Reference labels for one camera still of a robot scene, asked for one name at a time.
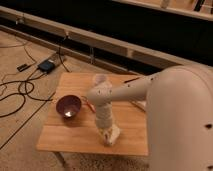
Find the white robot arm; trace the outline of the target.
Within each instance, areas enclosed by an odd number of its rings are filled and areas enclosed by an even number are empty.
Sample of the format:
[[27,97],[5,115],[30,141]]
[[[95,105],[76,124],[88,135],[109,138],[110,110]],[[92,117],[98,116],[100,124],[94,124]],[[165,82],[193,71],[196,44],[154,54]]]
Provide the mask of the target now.
[[146,102],[150,171],[213,171],[213,69],[179,65],[119,87],[101,83],[87,98],[96,114],[112,101]]

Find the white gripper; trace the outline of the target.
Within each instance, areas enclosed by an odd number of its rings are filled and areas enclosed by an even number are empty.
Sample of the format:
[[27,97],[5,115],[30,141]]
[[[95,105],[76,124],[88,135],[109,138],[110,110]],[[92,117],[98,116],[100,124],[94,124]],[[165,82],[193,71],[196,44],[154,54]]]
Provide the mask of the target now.
[[103,140],[106,139],[105,130],[110,130],[112,128],[112,135],[119,136],[120,128],[114,123],[112,106],[110,104],[105,104],[102,106],[96,106],[96,117],[95,124],[98,128],[98,132]]

